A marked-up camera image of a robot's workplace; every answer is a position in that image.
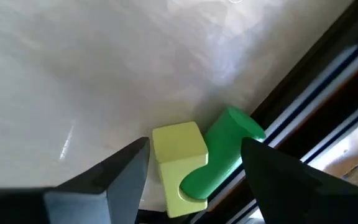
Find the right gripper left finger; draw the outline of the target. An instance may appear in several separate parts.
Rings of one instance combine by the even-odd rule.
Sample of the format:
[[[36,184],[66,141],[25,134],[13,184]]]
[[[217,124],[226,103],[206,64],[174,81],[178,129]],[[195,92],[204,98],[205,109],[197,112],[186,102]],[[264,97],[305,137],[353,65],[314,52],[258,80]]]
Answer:
[[[147,178],[141,137],[56,187],[0,189],[0,224],[134,224]]]

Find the green cylinder block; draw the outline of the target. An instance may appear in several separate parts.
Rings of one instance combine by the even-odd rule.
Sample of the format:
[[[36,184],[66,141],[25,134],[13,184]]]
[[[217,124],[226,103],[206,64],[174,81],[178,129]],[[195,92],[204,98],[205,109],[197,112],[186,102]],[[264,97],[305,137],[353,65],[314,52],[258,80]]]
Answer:
[[[180,189],[191,198],[206,200],[239,166],[243,138],[263,140],[264,130],[249,115],[227,107],[203,136],[208,163],[188,174]]]

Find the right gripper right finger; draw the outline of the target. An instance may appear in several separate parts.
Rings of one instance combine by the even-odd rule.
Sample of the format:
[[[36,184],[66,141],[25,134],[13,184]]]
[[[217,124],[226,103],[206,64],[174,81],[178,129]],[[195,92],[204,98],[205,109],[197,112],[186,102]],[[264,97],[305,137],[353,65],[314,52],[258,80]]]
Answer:
[[[251,138],[241,157],[266,224],[358,224],[358,186]]]

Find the black aluminium table frame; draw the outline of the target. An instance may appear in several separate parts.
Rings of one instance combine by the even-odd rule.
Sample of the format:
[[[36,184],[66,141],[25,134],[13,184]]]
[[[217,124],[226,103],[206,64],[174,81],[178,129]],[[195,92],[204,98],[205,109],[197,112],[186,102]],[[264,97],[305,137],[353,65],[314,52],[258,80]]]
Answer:
[[[358,128],[358,0],[354,0],[252,113],[266,143],[306,164]],[[242,224],[258,209],[237,168],[202,212],[177,218],[140,210],[135,224]]]

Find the light green arch block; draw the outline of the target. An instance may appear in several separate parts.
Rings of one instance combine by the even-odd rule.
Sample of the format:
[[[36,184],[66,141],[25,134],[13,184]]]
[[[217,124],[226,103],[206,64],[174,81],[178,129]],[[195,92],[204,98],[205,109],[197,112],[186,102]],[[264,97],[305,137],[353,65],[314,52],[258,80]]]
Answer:
[[[180,188],[187,175],[208,163],[208,149],[198,125],[191,121],[155,128],[152,144],[168,217],[176,218],[206,209],[206,199],[193,198]]]

